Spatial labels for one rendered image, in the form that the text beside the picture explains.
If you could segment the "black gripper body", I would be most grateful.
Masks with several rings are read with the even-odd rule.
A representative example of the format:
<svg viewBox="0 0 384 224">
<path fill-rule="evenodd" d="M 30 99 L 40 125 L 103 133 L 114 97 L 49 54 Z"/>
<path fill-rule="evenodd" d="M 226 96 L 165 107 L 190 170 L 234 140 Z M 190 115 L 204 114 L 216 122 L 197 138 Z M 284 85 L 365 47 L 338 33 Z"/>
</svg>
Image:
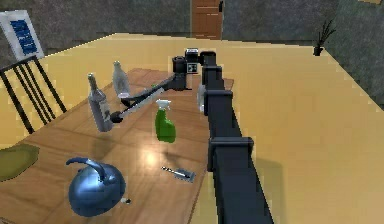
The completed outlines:
<svg viewBox="0 0 384 224">
<path fill-rule="evenodd" d="M 183 56 L 172 59 L 174 78 L 172 88 L 176 91 L 188 90 L 187 87 L 187 62 Z"/>
</svg>

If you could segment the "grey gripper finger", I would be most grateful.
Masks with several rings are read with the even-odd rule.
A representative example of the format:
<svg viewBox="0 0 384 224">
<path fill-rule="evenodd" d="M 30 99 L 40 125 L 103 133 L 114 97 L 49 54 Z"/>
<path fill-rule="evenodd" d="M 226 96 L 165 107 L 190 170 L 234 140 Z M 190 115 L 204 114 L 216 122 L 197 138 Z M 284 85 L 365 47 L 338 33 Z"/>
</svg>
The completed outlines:
<svg viewBox="0 0 384 224">
<path fill-rule="evenodd" d="M 164 91 L 170 89 L 172 87 L 174 79 L 175 79 L 175 76 L 172 75 L 172 76 L 168 77 L 167 79 L 163 80 L 162 82 L 160 82 L 159 84 L 156 84 L 154 87 L 151 87 L 149 89 L 145 89 L 145 90 L 137 93 L 136 95 L 122 98 L 121 103 L 125 106 L 136 105 L 160 89 L 163 89 Z"/>
<path fill-rule="evenodd" d="M 160 95 L 161 93 L 165 92 L 163 89 L 160 89 L 158 91 L 156 91 L 155 93 L 151 94 L 149 97 L 147 97 L 146 99 L 144 99 L 142 102 L 136 104 L 136 105 L 133 105 L 133 106 L 125 106 L 125 109 L 122 110 L 122 111 L 116 111 L 116 112 L 113 112 L 111 115 L 110 115 L 110 119 L 113 123 L 121 123 L 123 121 L 123 119 L 133 113 L 133 112 L 136 112 L 138 109 L 140 109 L 141 107 L 143 107 L 144 105 L 150 103 L 151 101 L 153 101 L 158 95 Z"/>
</svg>

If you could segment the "clear glass bottle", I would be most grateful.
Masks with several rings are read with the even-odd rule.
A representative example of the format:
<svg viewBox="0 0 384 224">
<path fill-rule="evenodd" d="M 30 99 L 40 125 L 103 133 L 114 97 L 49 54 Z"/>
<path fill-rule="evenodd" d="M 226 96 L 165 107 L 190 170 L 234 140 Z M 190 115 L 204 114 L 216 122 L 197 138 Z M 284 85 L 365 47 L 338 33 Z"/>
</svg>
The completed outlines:
<svg viewBox="0 0 384 224">
<path fill-rule="evenodd" d="M 127 74 L 122 70 L 119 61 L 115 61 L 113 66 L 112 81 L 116 95 L 120 99 L 128 98 L 130 96 L 130 87 Z"/>
</svg>

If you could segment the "green spray bottle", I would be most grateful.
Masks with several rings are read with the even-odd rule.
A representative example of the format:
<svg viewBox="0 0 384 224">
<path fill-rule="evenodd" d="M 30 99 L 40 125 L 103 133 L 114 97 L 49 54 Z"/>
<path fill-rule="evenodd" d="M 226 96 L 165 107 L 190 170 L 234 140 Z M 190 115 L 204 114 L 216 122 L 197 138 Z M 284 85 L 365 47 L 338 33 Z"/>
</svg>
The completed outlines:
<svg viewBox="0 0 384 224">
<path fill-rule="evenodd" d="M 158 111 L 155 118 L 155 130 L 157 139 L 162 142 L 173 143 L 176 139 L 176 129 L 171 120 L 166 116 L 166 110 L 170 108 L 170 100 L 158 99 L 156 104 Z"/>
</svg>

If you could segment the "grey glass bottle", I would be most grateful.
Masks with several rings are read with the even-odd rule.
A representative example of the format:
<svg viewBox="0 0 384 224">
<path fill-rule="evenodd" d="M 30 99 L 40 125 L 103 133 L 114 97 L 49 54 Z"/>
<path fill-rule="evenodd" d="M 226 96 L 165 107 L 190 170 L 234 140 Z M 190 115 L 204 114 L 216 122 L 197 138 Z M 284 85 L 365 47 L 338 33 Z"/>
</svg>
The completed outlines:
<svg viewBox="0 0 384 224">
<path fill-rule="evenodd" d="M 99 132 L 108 132 L 113 127 L 113 122 L 111 121 L 110 108 L 107 102 L 106 95 L 98 88 L 96 78 L 92 73 L 87 75 L 90 93 L 88 96 L 88 102 L 96 123 L 97 129 Z"/>
</svg>

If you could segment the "brown wooden door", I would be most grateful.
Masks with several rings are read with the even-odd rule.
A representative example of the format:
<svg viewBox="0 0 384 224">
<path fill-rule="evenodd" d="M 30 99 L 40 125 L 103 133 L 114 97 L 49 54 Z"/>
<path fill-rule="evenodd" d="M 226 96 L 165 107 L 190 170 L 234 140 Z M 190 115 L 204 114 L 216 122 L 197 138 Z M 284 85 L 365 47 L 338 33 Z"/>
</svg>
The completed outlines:
<svg viewBox="0 0 384 224">
<path fill-rule="evenodd" d="M 224 0 L 192 0 L 192 29 L 194 38 L 220 40 L 222 36 L 223 11 L 219 2 Z"/>
</svg>

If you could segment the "grey spatula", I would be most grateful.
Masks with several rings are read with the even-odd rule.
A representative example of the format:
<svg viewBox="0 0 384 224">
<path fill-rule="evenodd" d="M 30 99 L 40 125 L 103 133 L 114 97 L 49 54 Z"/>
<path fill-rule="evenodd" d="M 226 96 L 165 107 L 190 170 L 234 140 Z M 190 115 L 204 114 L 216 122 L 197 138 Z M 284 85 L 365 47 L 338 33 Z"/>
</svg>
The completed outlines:
<svg viewBox="0 0 384 224">
<path fill-rule="evenodd" d="M 174 175 L 174 177 L 177 179 L 187 181 L 190 183 L 192 183 L 194 181 L 195 176 L 196 176 L 196 174 L 194 172 L 190 172 L 190 171 L 187 171 L 187 170 L 184 170 L 181 168 L 178 168 L 176 170 L 172 170 L 171 168 L 163 166 L 162 170 L 167 171 L 169 173 L 172 173 Z"/>
</svg>

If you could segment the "wooden table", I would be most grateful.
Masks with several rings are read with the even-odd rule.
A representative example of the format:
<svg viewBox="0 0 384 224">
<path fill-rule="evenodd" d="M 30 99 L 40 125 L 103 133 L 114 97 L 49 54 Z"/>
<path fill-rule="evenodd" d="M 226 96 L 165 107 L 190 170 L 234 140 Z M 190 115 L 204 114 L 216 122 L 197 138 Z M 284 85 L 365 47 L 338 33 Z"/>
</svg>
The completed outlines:
<svg viewBox="0 0 384 224">
<path fill-rule="evenodd" d="M 195 90 L 167 91 L 168 117 L 177 139 L 157 140 L 154 103 L 140 108 L 108 133 L 98 132 L 88 103 L 82 102 L 25 138 L 39 148 L 35 164 L 18 177 L 0 182 L 0 217 L 7 224 L 217 224 L 213 181 L 206 173 L 209 126 L 199 112 Z M 117 167 L 127 182 L 126 198 L 91 218 L 75 214 L 68 187 L 88 157 Z M 196 174 L 192 183 L 162 167 Z"/>
</svg>

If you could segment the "blue kettle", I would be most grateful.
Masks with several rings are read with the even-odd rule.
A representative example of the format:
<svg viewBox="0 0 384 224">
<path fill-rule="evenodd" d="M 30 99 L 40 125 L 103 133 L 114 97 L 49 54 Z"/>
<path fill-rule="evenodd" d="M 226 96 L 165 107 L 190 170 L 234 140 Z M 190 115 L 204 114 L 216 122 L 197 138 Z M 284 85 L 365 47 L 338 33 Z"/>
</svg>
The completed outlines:
<svg viewBox="0 0 384 224">
<path fill-rule="evenodd" d="M 68 189 L 71 209 L 79 216 L 94 217 L 112 209 L 123 197 L 126 181 L 113 165 L 75 157 L 66 164 L 81 163 Z"/>
</svg>

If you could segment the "black slatted chair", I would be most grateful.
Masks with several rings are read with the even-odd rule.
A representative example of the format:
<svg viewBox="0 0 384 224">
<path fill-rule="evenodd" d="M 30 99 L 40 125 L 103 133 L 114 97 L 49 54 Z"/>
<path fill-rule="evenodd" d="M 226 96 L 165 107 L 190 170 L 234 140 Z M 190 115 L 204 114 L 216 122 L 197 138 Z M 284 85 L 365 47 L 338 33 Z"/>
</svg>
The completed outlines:
<svg viewBox="0 0 384 224">
<path fill-rule="evenodd" d="M 27 94 L 41 122 L 44 125 L 47 125 L 48 123 L 53 121 L 56 118 L 56 115 L 53 112 L 52 107 L 48 103 L 45 95 L 43 94 L 42 89 L 37 83 L 37 79 L 29 65 L 30 62 L 33 62 L 36 65 L 39 73 L 41 74 L 45 84 L 47 85 L 49 91 L 51 92 L 53 98 L 55 99 L 61 111 L 65 113 L 67 111 L 67 108 L 64 105 L 63 101 L 61 100 L 58 92 L 56 91 L 55 87 L 53 86 L 47 73 L 43 69 L 41 63 L 39 62 L 39 59 L 36 56 L 28 57 L 19 62 L 16 62 L 15 64 L 12 64 L 0 69 L 0 79 L 3 82 L 5 89 L 16 111 L 19 117 L 21 118 L 22 123 L 24 124 L 25 129 L 28 131 L 29 134 L 32 134 L 35 132 L 35 129 L 33 128 L 21 102 L 19 101 L 15 91 L 13 90 L 13 87 L 8 77 L 6 76 L 7 71 L 12 70 L 15 73 L 22 88 Z"/>
</svg>

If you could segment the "olive green cushion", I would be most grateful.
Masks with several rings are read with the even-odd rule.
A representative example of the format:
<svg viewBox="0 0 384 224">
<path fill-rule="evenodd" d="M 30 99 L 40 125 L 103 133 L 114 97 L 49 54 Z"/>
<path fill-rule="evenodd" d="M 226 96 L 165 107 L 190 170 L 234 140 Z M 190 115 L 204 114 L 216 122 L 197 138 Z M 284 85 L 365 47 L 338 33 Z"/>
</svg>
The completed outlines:
<svg viewBox="0 0 384 224">
<path fill-rule="evenodd" d="M 13 179 L 32 166 L 39 155 L 39 148 L 18 144 L 0 150 L 0 182 Z"/>
</svg>

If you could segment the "white framed blue picture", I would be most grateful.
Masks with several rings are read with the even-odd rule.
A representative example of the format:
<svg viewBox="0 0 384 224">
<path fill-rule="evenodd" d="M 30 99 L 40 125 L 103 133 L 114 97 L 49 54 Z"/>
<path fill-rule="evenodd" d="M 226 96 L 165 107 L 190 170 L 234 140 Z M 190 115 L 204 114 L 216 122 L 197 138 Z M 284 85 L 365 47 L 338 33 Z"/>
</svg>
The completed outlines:
<svg viewBox="0 0 384 224">
<path fill-rule="evenodd" d="M 18 61 L 45 56 L 26 10 L 0 12 L 0 27 Z"/>
</svg>

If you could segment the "dark potted house plant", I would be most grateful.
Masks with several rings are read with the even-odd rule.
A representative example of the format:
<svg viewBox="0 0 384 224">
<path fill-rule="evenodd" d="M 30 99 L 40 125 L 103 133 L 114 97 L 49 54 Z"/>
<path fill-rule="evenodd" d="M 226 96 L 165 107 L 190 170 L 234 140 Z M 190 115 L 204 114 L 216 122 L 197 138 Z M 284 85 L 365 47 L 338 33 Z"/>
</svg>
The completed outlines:
<svg viewBox="0 0 384 224">
<path fill-rule="evenodd" d="M 313 55 L 314 56 L 320 56 L 321 52 L 324 50 L 324 44 L 326 40 L 330 37 L 331 34 L 333 34 L 336 29 L 332 28 L 333 21 L 325 21 L 322 25 L 322 30 L 318 32 L 318 37 L 316 40 L 316 44 L 314 46 Z"/>
</svg>

